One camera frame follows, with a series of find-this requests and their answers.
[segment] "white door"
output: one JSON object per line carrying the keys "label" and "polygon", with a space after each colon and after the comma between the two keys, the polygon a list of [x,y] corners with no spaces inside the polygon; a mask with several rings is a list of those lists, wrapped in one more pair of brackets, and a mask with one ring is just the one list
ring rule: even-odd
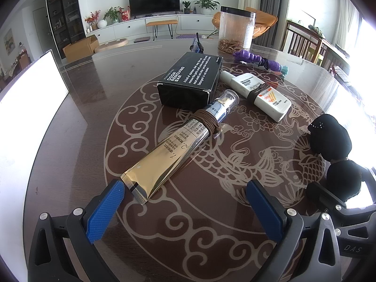
{"label": "white door", "polygon": [[34,24],[36,28],[36,33],[38,35],[39,43],[42,47],[43,52],[52,50],[53,56],[59,67],[62,65],[61,58],[56,48],[55,41],[53,40],[52,31],[50,29],[50,24],[48,22],[47,12],[45,7],[41,7],[33,11]]}

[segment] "television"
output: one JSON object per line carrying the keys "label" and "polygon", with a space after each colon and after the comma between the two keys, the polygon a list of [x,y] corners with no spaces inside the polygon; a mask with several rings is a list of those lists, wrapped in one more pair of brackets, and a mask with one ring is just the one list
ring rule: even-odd
{"label": "television", "polygon": [[129,0],[131,16],[180,11],[180,0]]}

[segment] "clear plastic cap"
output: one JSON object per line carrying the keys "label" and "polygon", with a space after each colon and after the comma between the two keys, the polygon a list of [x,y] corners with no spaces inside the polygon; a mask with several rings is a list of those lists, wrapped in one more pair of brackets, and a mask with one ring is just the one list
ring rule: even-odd
{"label": "clear plastic cap", "polygon": [[229,113],[231,108],[239,104],[239,96],[235,91],[227,89],[217,98],[217,101],[220,102],[226,108],[227,113]]}

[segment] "flower pot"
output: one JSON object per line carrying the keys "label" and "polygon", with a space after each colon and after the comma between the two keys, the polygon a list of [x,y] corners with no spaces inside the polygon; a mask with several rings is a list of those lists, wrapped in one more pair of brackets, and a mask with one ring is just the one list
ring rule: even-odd
{"label": "flower pot", "polygon": [[210,8],[202,8],[201,13],[203,15],[211,15],[211,9]]}
{"label": "flower pot", "polygon": [[107,26],[107,21],[102,19],[102,20],[99,20],[98,23],[97,23],[97,26],[98,28],[104,28]]}

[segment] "orange leather lounge chair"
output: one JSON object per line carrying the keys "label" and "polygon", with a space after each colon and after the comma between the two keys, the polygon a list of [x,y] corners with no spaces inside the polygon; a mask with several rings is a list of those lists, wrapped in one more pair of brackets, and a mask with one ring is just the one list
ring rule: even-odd
{"label": "orange leather lounge chair", "polygon": [[[265,33],[270,27],[272,27],[278,21],[276,16],[270,15],[268,13],[264,13],[260,10],[247,7],[247,11],[256,13],[256,22],[255,22],[255,29],[253,30],[253,38],[256,38],[263,33]],[[221,12],[218,12],[214,15],[212,23],[213,25],[219,29],[219,23],[221,20]]]}

